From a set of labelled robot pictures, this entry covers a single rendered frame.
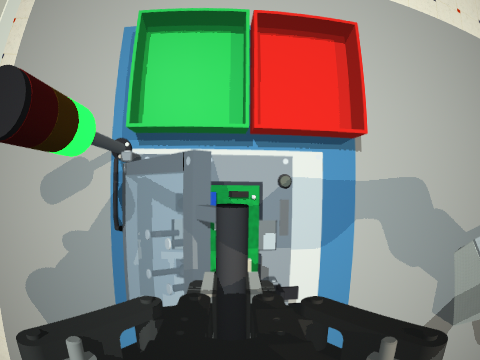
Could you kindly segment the red bin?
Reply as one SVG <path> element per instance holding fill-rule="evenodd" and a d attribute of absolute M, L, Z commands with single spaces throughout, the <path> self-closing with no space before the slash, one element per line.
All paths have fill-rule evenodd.
<path fill-rule="evenodd" d="M 250 134 L 368 134 L 356 22 L 254 10 Z"/>

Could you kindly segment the green bin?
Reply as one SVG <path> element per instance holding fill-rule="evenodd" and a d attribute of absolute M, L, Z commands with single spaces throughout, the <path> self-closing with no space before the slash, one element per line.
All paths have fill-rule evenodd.
<path fill-rule="evenodd" d="M 140 10 L 126 127 L 246 134 L 249 9 Z"/>

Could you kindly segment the green circuit board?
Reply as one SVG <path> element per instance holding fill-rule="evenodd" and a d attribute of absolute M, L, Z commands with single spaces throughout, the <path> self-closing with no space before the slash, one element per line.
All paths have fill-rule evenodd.
<path fill-rule="evenodd" d="M 258 272 L 259 186 L 211 185 L 211 205 L 216 204 L 249 205 L 248 272 Z M 215 230 L 216 224 L 211 223 L 211 271 L 216 271 Z"/>

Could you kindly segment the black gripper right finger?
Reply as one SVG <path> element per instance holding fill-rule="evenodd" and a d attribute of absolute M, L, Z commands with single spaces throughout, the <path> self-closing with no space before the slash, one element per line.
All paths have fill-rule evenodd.
<path fill-rule="evenodd" d="M 440 330 L 321 296 L 288 306 L 258 272 L 245 276 L 245 323 L 260 360 L 320 360 L 317 351 L 338 360 L 442 360 L 448 341 Z M 342 348 L 327 342 L 329 327 L 342 334 Z"/>

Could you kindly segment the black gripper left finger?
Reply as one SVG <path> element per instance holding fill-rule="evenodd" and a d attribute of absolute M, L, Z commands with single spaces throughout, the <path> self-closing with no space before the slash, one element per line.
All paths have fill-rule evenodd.
<path fill-rule="evenodd" d="M 137 342 L 121 350 L 122 332 L 134 326 Z M 217 328 L 217 275 L 205 272 L 177 305 L 137 297 L 23 330 L 16 341 L 22 360 L 123 360 L 143 351 L 140 360 L 202 360 L 204 339 L 217 339 Z"/>

